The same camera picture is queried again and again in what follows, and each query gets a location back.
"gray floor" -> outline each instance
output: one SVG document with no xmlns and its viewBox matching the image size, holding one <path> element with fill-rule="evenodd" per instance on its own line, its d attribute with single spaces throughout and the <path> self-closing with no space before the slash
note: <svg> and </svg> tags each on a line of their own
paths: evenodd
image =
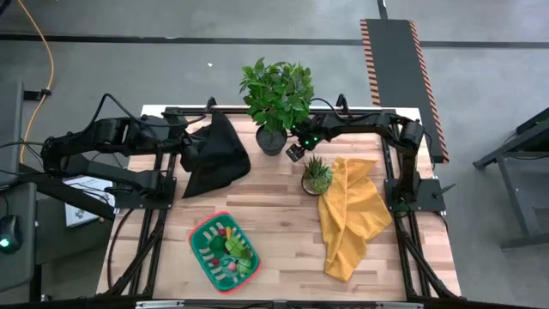
<svg viewBox="0 0 549 309">
<path fill-rule="evenodd" d="M 420 39 L 549 40 L 547 1 L 386 2 L 389 17 L 416 21 Z M 358 19 L 378 18 L 375 0 L 26 3 L 47 33 L 359 39 Z M 0 32 L 14 31 L 33 31 L 16 3 L 0 17 Z M 49 68 L 40 43 L 1 42 L 0 46 L 0 82 L 22 78 L 28 88 L 44 87 Z M 81 129 L 104 92 L 115 94 L 135 113 L 144 104 L 198 104 L 212 95 L 221 104 L 239 103 L 239 68 L 261 56 L 310 66 L 318 96 L 333 100 L 344 93 L 353 105 L 371 104 L 360 47 L 68 43 L 51 47 L 57 65 L 54 95 L 37 117 L 31 141 Z M 519 237 L 520 230 L 498 169 L 488 167 L 480 173 L 471 165 L 515 126 L 547 108 L 549 50 L 424 49 L 424 55 L 450 153 L 450 164 L 437 165 L 436 171 L 443 184 L 457 183 L 445 200 L 463 295 L 549 307 L 549 246 L 499 249 L 501 242 Z M 26 119 L 32 110 L 33 104 L 27 104 Z M 108 105 L 102 115 L 122 113 Z M 27 160 L 36 164 L 30 157 Z M 101 160 L 112 162 L 109 156 Z M 518 164 L 514 170 L 528 172 Z M 93 294 L 104 250 L 48 266 L 45 291 L 56 298 Z M 24 300 L 24 293 L 0 294 L 0 302 Z"/>
</svg>

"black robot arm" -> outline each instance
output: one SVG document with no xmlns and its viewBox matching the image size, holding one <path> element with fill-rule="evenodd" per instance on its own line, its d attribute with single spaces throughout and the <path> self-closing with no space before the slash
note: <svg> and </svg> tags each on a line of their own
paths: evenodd
<svg viewBox="0 0 549 309">
<path fill-rule="evenodd" d="M 164 118 L 142 116 L 134 118 L 104 118 L 90 123 L 84 130 L 65 136 L 49 137 L 40 153 L 45 172 L 54 177 L 86 175 L 113 181 L 118 190 L 137 191 L 140 195 L 162 198 L 172 190 L 160 167 L 132 172 L 86 159 L 82 154 L 98 151 L 102 154 L 129 155 L 181 154 L 181 164 L 187 172 L 194 170 L 198 150 L 203 140 L 185 130 L 185 118 L 165 115 Z"/>
<path fill-rule="evenodd" d="M 402 126 L 398 136 L 392 130 L 393 124 Z M 425 132 L 419 120 L 413 121 L 384 111 L 355 118 L 343 118 L 338 114 L 318 114 L 296 124 L 291 132 L 298 137 L 299 145 L 293 144 L 286 153 L 294 162 L 301 159 L 306 150 L 313 150 L 322 140 L 330 142 L 332 138 L 347 133 L 377 133 L 401 154 L 401 176 L 396 190 L 393 191 L 393 198 L 407 203 L 416 201 L 420 181 L 416 169 L 417 153 Z"/>
</svg>

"white paper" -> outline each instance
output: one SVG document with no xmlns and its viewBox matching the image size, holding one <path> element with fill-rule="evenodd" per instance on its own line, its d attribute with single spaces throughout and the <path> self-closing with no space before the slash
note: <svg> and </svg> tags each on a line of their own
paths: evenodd
<svg viewBox="0 0 549 309">
<path fill-rule="evenodd" d="M 113 213 L 117 213 L 114 209 L 114 196 L 112 194 L 102 192 L 105 188 L 112 187 L 111 181 L 84 176 L 76 179 L 65 180 L 64 183 L 72 186 L 73 188 L 91 192 L 88 193 L 84 191 L 85 194 L 88 194 L 90 197 L 98 199 L 103 203 L 107 200 L 109 205 L 113 207 Z M 99 218 L 97 215 L 90 214 L 87 211 L 65 203 L 65 222 L 67 227 L 76 227 L 97 218 Z"/>
</svg>

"succulent pot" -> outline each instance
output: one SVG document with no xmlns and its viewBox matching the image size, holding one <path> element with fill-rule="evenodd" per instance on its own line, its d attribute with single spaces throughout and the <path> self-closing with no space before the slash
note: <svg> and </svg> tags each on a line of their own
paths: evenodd
<svg viewBox="0 0 549 309">
<path fill-rule="evenodd" d="M 312 197 L 318 197 L 322 195 L 322 193 L 318 193 L 312 190 L 311 182 L 309 181 L 309 179 L 305 178 L 305 175 L 301 176 L 301 187 L 303 188 L 303 191 L 305 191 L 305 193 Z"/>
<path fill-rule="evenodd" d="M 266 155 L 278 155 L 286 146 L 287 139 L 286 130 L 269 132 L 264 125 L 260 126 L 256 132 L 257 144 Z"/>
</svg>

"yellow cloth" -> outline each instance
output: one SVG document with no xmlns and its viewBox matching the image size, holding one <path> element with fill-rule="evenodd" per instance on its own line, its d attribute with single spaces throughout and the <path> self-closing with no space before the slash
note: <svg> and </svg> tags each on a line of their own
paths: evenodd
<svg viewBox="0 0 549 309">
<path fill-rule="evenodd" d="M 318 213 L 326 245 L 326 274 L 348 281 L 366 254 L 366 242 L 392 219 L 376 186 L 366 176 L 375 161 L 335 159 L 332 185 L 318 199 Z"/>
</svg>

